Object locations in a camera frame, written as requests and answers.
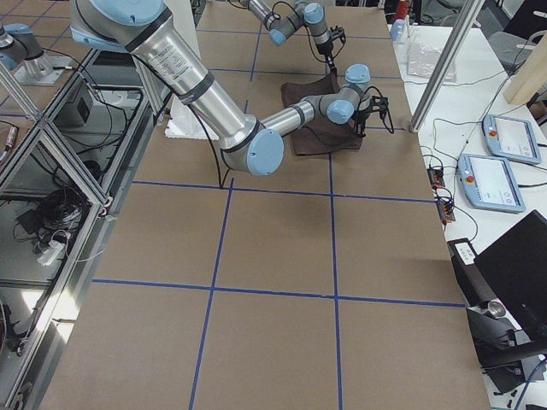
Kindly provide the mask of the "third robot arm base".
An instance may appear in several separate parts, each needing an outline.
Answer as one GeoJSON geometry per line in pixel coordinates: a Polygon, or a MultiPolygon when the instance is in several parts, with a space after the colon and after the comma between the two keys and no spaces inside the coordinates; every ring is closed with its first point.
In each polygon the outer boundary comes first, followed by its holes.
{"type": "Polygon", "coordinates": [[[21,85],[52,86],[73,67],[70,56],[50,56],[22,23],[1,26],[1,63],[21,85]]]}

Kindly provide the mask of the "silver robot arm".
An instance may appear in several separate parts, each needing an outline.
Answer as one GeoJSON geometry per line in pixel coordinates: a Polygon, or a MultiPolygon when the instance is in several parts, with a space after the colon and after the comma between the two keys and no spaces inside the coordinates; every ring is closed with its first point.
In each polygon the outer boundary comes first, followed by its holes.
{"type": "Polygon", "coordinates": [[[265,1],[227,1],[236,9],[250,11],[268,32],[276,46],[281,46],[300,29],[306,32],[311,55],[328,67],[330,73],[337,73],[335,58],[346,44],[342,26],[331,27],[326,22],[325,7],[310,1],[275,1],[272,6],[265,1]]]}
{"type": "Polygon", "coordinates": [[[265,120],[245,114],[175,28],[172,10],[163,1],[72,1],[75,42],[98,50],[126,52],[141,61],[195,110],[219,138],[222,160],[234,170],[269,175],[284,158],[283,137],[320,117],[343,125],[354,122],[357,135],[372,112],[392,129],[388,100],[370,95],[364,64],[345,73],[341,89],[304,97],[265,120]]]}

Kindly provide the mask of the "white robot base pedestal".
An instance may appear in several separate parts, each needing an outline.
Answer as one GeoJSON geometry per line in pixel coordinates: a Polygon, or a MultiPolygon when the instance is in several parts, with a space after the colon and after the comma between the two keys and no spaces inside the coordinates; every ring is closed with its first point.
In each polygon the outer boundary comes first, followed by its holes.
{"type": "MultiPolygon", "coordinates": [[[[188,43],[197,56],[200,57],[191,2],[189,0],[166,0],[164,3],[172,11],[176,31],[188,43]]],[[[205,140],[207,138],[205,131],[194,114],[187,106],[175,98],[170,108],[165,135],[171,139],[189,138],[205,140]]]]}

